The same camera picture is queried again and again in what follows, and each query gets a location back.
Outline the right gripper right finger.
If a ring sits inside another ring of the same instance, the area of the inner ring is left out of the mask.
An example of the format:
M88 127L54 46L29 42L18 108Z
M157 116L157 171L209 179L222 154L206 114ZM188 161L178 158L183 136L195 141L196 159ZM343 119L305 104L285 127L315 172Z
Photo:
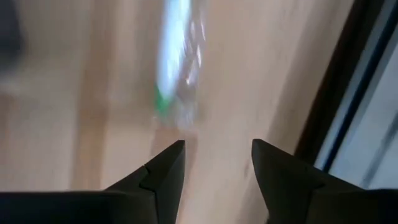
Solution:
M262 139L252 140L252 163L269 223L305 223L312 195L359 187L327 174Z

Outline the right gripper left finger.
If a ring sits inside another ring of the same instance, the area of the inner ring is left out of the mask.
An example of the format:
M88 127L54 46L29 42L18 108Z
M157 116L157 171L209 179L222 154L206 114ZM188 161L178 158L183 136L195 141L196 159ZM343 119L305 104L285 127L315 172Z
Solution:
M185 141L178 140L106 189L118 196L112 222L174 224L184 175Z

